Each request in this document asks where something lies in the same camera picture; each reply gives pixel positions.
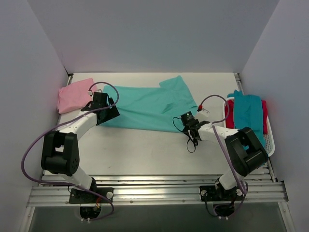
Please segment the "mint green t-shirt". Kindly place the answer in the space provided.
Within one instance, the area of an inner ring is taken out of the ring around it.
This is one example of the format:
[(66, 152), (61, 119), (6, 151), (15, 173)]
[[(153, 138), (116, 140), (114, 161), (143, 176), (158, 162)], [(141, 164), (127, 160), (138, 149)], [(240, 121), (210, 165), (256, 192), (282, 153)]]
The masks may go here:
[(180, 120), (173, 118), (197, 112), (197, 104), (181, 76), (159, 83), (159, 87), (115, 87), (120, 116), (103, 123), (106, 127), (178, 132)]

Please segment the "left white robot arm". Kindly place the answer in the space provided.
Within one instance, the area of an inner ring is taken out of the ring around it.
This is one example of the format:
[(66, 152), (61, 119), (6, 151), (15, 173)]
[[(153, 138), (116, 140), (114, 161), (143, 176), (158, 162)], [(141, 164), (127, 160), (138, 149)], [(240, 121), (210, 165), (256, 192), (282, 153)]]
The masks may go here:
[(80, 167), (79, 139), (92, 127), (120, 116), (114, 100), (107, 93), (95, 92), (72, 122), (44, 136), (41, 167), (57, 174), (74, 186), (80, 186), (80, 197), (87, 203), (97, 198), (97, 185)]

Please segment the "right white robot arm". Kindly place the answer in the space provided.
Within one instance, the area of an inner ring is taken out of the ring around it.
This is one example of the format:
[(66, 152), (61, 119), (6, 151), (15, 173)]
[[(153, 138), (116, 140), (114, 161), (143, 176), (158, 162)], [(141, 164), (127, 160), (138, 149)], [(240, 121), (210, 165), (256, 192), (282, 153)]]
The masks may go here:
[(247, 190), (242, 181), (254, 170), (268, 161), (268, 154), (254, 131), (248, 127), (229, 129), (214, 125), (206, 120), (207, 115), (198, 112), (194, 117), (191, 112), (180, 116), (184, 129), (182, 133), (196, 146), (199, 141), (218, 143), (229, 165), (214, 188), (219, 199), (226, 199), (232, 189), (238, 187), (243, 193)]

